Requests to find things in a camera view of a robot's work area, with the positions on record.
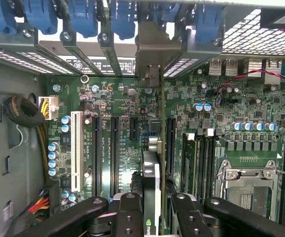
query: power connector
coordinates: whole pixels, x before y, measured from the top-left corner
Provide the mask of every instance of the power connector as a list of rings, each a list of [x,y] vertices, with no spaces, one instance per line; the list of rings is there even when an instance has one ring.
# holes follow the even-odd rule
[[[40,106],[42,100],[47,102],[48,106],[45,108],[45,120],[58,120],[59,106],[58,97],[44,97],[40,96],[38,98],[38,107]]]

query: motherboard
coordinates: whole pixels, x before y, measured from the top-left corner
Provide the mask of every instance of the motherboard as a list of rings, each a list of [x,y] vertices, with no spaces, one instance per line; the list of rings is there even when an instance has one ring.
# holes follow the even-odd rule
[[[59,98],[59,120],[49,122],[49,142],[58,145],[51,178],[61,182],[61,210],[91,196],[112,200],[130,192],[142,151],[150,150],[165,155],[166,177],[177,192],[200,203],[225,198],[279,221],[285,79],[267,87],[245,77],[213,93],[229,78],[193,72],[166,79],[163,126],[161,89],[143,79],[50,77],[48,96]],[[72,146],[74,140],[83,144]]]

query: yellow wire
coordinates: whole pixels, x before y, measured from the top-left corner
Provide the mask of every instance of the yellow wire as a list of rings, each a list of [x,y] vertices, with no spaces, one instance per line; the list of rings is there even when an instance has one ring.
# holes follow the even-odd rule
[[[43,199],[44,199],[44,197],[41,197],[41,198],[35,203],[35,205],[36,205],[36,204],[39,204]]]
[[[38,210],[46,210],[46,209],[48,209],[49,208],[49,206],[42,206],[42,207],[40,207],[39,209],[37,209],[35,212],[33,212],[33,215],[38,211]]]

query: green circuit board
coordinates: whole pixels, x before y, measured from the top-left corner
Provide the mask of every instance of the green circuit board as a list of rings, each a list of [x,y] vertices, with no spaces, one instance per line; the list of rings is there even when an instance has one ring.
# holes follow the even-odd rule
[[[276,87],[274,92],[263,92],[260,85],[247,86],[247,79],[242,79],[231,84],[239,88],[238,93],[223,96],[208,95],[207,91],[218,88],[227,77],[193,76],[165,81],[165,116],[175,118],[175,148],[174,168],[170,174],[174,180],[177,191],[180,191],[183,133],[195,133],[197,128],[190,124],[195,121],[198,128],[220,128],[221,135],[216,141],[214,151],[214,175],[224,159],[230,160],[233,167],[254,168],[264,167],[269,160],[274,160],[277,169],[283,164],[285,135],[279,132],[280,127],[285,127],[285,79]],[[199,85],[205,83],[207,88],[200,89]],[[61,87],[60,92],[53,91],[53,85]],[[91,88],[97,85],[99,92],[94,93]],[[90,78],[87,84],[82,84],[79,77],[51,77],[47,81],[49,96],[59,97],[59,120],[49,122],[49,141],[61,143],[60,118],[70,115],[71,111],[85,109],[80,102],[81,93],[91,97],[91,110],[102,119],[102,189],[101,195],[110,198],[110,126],[111,118],[120,119],[119,143],[119,192],[131,190],[131,178],[135,171],[141,170],[141,150],[147,149],[148,120],[161,118],[161,89],[147,88],[142,79],[125,78]],[[261,103],[250,105],[253,98],[259,98]],[[211,110],[206,112],[196,111],[193,104],[209,103]],[[130,118],[138,121],[137,139],[131,139]],[[233,122],[249,122],[251,124],[272,122],[276,125],[275,131],[236,131],[231,128]],[[92,127],[84,125],[84,167],[92,165]],[[253,143],[264,149],[245,150],[239,148],[244,143]],[[60,144],[59,173],[52,178],[60,179],[69,175],[71,166],[69,145]],[[79,193],[79,200],[92,196],[92,182],[84,180],[83,191]]]

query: screw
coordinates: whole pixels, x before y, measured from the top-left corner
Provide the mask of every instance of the screw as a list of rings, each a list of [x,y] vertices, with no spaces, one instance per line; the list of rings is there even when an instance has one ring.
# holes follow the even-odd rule
[[[32,33],[29,32],[28,30],[23,30],[23,35],[26,37],[26,38],[31,38],[32,37]]]
[[[103,41],[107,41],[108,40],[108,36],[107,36],[106,33],[102,34],[102,39],[103,39]]]
[[[213,46],[219,45],[220,39],[213,40]]]
[[[63,36],[64,36],[64,38],[66,39],[66,40],[70,40],[70,35],[69,35],[69,33],[68,32],[63,32]]]
[[[220,202],[218,200],[216,200],[216,199],[212,199],[211,203],[214,204],[214,205],[219,205],[220,204]]]
[[[134,198],[135,196],[132,195],[132,194],[128,194],[126,197],[127,197],[127,198]]]
[[[178,197],[179,199],[184,199],[184,198],[185,198],[185,196],[184,196],[183,194],[178,194],[177,197]]]
[[[100,199],[95,199],[93,203],[94,204],[100,204],[100,203],[102,203],[102,201]]]

